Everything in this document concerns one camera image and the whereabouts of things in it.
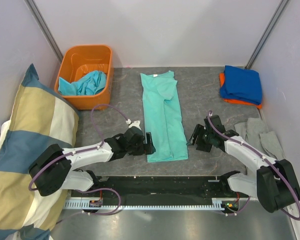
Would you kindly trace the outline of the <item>mint green t shirt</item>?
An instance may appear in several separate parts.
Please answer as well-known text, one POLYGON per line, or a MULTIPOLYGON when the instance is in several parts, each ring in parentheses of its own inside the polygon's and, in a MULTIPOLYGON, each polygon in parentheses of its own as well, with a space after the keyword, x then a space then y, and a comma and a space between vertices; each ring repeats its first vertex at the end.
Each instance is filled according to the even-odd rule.
POLYGON ((182 124, 175 73, 140 74, 145 131, 151 133, 155 153, 149 163, 187 160, 188 147, 182 124))

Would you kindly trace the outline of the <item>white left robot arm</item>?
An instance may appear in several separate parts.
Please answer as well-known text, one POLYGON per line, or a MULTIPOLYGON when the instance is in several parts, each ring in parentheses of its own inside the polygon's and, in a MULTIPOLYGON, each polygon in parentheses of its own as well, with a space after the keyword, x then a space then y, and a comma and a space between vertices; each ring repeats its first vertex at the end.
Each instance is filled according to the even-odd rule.
POLYGON ((155 152, 151 133, 143 133, 137 126, 84 147, 61 148, 52 144, 28 168, 31 176, 28 189, 38 191, 42 197, 59 190, 75 190, 94 197, 100 191, 99 183, 90 173, 80 172, 79 168, 122 159, 126 155, 152 155, 155 152))

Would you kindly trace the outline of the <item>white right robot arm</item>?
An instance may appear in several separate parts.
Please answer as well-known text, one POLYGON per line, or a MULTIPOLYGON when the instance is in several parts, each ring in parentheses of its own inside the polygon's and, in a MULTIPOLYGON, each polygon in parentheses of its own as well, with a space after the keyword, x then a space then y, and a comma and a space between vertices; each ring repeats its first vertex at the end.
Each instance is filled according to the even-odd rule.
POLYGON ((292 164, 262 153, 234 130, 226 130, 218 115, 209 113, 204 125, 197 124, 188 144, 207 153, 216 147, 247 167, 246 174, 231 171, 221 176, 219 191, 223 196, 243 193, 258 199, 269 213, 292 204, 300 211, 300 186, 292 164))

